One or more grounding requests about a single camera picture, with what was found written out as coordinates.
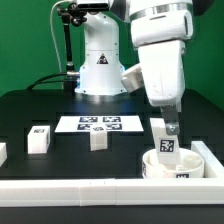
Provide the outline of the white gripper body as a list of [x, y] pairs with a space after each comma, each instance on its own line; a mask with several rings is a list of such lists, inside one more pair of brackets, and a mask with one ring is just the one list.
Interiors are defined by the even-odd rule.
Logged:
[[185, 90], [180, 40], [138, 48], [143, 81], [149, 102], [154, 107], [176, 105]]

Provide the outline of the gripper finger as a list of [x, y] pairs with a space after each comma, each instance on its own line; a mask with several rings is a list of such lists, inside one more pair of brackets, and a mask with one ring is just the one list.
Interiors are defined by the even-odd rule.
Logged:
[[162, 106], [161, 114], [165, 122], [166, 134], [178, 135], [179, 118], [177, 107], [175, 105]]

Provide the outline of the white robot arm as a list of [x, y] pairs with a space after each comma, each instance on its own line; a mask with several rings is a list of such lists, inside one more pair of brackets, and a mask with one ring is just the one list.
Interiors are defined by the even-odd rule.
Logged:
[[[166, 133], [179, 133], [178, 105], [185, 90], [182, 53], [194, 33], [193, 18], [209, 6], [204, 0], [75, 0], [84, 23], [85, 61], [80, 86], [85, 96], [106, 97], [121, 90], [146, 90], [161, 109]], [[139, 63], [123, 71], [117, 55], [118, 27], [106, 11], [130, 24]]]

